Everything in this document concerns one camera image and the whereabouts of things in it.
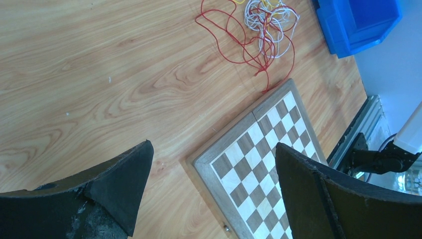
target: chessboard frame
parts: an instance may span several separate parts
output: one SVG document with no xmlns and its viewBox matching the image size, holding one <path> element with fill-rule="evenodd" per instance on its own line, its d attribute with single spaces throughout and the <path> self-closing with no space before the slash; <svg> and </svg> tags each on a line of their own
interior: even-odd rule
<svg viewBox="0 0 422 239">
<path fill-rule="evenodd" d="M 229 195 L 225 193 L 217 175 L 213 172 L 211 162 L 225 149 L 227 149 L 228 145 L 231 145 L 234 141 L 239 139 L 246 130 L 248 130 L 254 123 L 257 123 L 258 120 L 262 118 L 288 92 L 292 92 L 306 128 L 312 129 L 308 130 L 308 133 L 311 141 L 315 142 L 315 151 L 320 159 L 319 161 L 326 164 L 319 141 L 313 130 L 308 114 L 306 113 L 300 94 L 292 79 L 289 79 L 268 96 L 263 96 L 255 104 L 251 105 L 232 123 L 227 125 L 222 132 L 219 132 L 188 159 L 188 164 L 190 163 L 193 166 L 197 176 L 201 180 L 200 187 L 206 187 L 208 191 L 206 193 L 206 196 L 208 197 L 206 201 L 209 202 L 211 200 L 212 203 L 216 204 L 217 207 L 213 207 L 213 209 L 217 210 L 217 214 L 223 220 L 224 226 L 227 226 L 227 229 L 234 231 L 235 235 L 233 236 L 236 238 L 254 239 L 244 220 L 229 198 Z"/>
</svg>

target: chessboard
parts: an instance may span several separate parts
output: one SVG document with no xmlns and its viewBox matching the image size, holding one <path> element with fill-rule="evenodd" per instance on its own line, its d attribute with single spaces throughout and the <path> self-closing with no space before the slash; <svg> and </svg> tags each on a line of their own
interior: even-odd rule
<svg viewBox="0 0 422 239">
<path fill-rule="evenodd" d="M 275 167 L 276 144 L 326 164 L 294 81 L 211 140 L 191 162 L 226 229 L 240 239 L 292 239 Z"/>
</svg>

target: blue plastic bin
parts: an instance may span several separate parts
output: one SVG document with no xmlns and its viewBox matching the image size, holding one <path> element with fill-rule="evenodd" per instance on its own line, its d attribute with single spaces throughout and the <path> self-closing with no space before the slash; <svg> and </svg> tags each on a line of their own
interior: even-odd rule
<svg viewBox="0 0 422 239">
<path fill-rule="evenodd" d="M 331 54 L 354 55 L 381 43 L 402 19 L 399 0 L 318 0 L 316 14 Z"/>
</svg>

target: white wall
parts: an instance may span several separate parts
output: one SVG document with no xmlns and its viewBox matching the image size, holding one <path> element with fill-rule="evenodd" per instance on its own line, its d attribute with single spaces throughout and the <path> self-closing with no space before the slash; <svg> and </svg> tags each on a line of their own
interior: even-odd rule
<svg viewBox="0 0 422 239">
<path fill-rule="evenodd" d="M 401 0 L 401 7 L 403 19 L 384 42 L 355 55 L 366 93 L 380 96 L 392 133 L 422 101 L 422 0 Z"/>
</svg>

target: wooden table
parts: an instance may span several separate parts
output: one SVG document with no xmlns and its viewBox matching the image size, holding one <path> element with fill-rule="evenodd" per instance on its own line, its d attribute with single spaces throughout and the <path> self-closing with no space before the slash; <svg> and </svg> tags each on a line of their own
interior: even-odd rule
<svg viewBox="0 0 422 239">
<path fill-rule="evenodd" d="M 225 0 L 209 3 L 231 9 Z M 291 77 L 328 156 L 365 91 L 354 58 L 329 54 L 311 1 L 286 3 L 301 15 Z M 0 192 L 32 190 L 149 139 L 154 162 L 134 237 L 224 238 L 182 164 L 261 96 L 266 77 L 220 56 L 194 23 L 199 7 L 198 0 L 2 1 Z M 291 52 L 274 62 L 272 83 L 291 62 Z"/>
</svg>

